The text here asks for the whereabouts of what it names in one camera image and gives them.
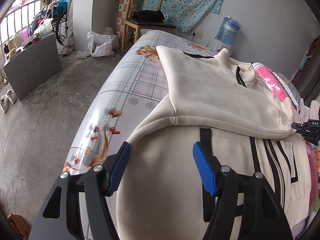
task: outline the metal screw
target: metal screw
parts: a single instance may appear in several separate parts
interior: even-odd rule
[[[258,179],[262,179],[263,178],[263,174],[261,172],[256,172],[256,177]]]
[[[229,172],[229,171],[230,171],[230,167],[229,167],[229,166],[226,166],[226,165],[223,165],[223,166],[221,167],[221,170],[222,170],[223,172]]]
[[[69,173],[67,173],[66,171],[60,173],[60,178],[65,179],[66,177],[68,177]]]
[[[93,170],[94,171],[101,171],[102,168],[103,168],[102,165],[96,165],[96,166],[93,167]]]

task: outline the beige hoodie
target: beige hoodie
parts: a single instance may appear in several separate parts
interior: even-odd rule
[[[229,58],[223,49],[211,59],[194,59],[158,46],[169,94],[127,140],[131,159],[117,195],[122,240],[202,239],[202,184],[192,157],[199,128],[212,128],[212,152],[221,165],[251,176],[250,137],[261,172],[279,196],[291,228],[307,216],[310,168],[301,122],[289,98],[280,102],[261,86],[250,63]],[[246,87],[236,80],[236,69]],[[238,204],[243,203],[239,194]],[[231,239],[237,239],[241,217]]]

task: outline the black chair seat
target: black chair seat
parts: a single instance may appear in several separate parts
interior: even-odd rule
[[[176,25],[174,25],[173,23],[169,23],[169,22],[165,22],[165,21],[161,21],[161,22],[152,22],[152,21],[140,21],[134,18],[127,18],[126,19],[128,22],[131,22],[135,25],[138,26],[155,26],[155,27],[167,27],[167,28],[173,28],[176,29]]]

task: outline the patterned box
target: patterned box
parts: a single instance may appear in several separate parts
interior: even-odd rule
[[[136,11],[138,4],[138,0],[131,0],[130,11],[128,18],[133,15]],[[124,30],[124,19],[125,19],[125,12],[127,10],[128,0],[119,0],[119,7],[117,13],[117,27],[116,27],[116,34],[119,37],[120,43],[122,43],[122,34]],[[126,32],[125,43],[129,42],[132,37],[133,28],[128,26],[128,31]]]

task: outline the cardboard box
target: cardboard box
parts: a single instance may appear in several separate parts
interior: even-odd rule
[[[128,18],[133,15],[133,13],[136,11],[138,4],[138,0],[131,0],[131,5],[130,5],[130,11]],[[119,7],[118,7],[118,13],[117,13],[117,22],[116,22],[116,34],[119,37],[120,43],[122,43],[122,34],[124,30],[124,19],[125,19],[125,13],[127,10],[127,5],[128,5],[128,0],[119,0]],[[126,38],[125,38],[125,43],[131,41],[132,37],[132,31],[134,29],[130,26],[128,26],[128,31],[126,32]]]
[[[25,239],[29,239],[30,228],[22,216],[10,214],[7,218],[10,223],[16,225],[14,228],[16,230],[17,228],[19,229],[19,231],[17,231],[20,235],[22,235]]]

